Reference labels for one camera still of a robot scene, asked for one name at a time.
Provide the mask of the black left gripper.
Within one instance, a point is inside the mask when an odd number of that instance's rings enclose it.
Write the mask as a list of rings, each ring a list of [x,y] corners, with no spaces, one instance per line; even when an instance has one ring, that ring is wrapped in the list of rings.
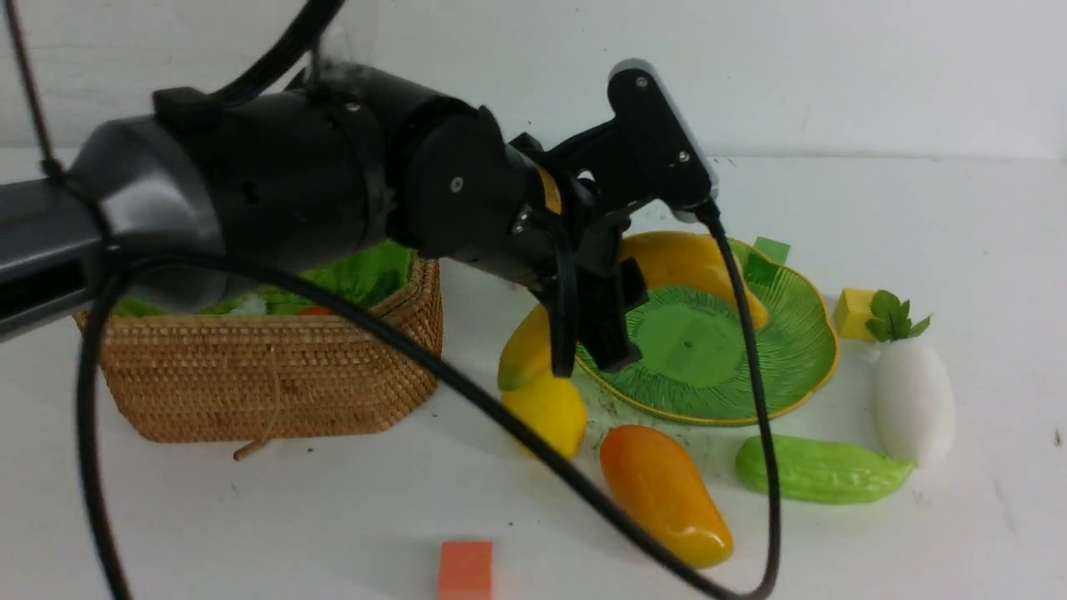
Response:
[[[619,262],[621,232],[595,214],[594,185],[545,153],[504,141],[485,107],[389,105],[388,183],[395,242],[546,288],[556,378],[571,378],[577,341],[599,372],[640,360],[626,316],[649,299],[644,277],[635,258]],[[574,252],[554,253],[538,215],[564,228]]]

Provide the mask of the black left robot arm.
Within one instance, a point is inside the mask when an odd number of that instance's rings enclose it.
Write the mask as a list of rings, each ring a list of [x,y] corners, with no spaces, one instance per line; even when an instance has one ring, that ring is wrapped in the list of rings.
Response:
[[[556,375],[579,347],[634,363],[648,279],[622,255],[664,188],[635,147],[639,72],[614,119],[544,151],[487,107],[384,72],[224,107],[193,88],[107,122],[64,174],[3,185],[3,338],[87,307],[145,256],[200,253],[301,274],[381,242],[517,283],[550,313]]]

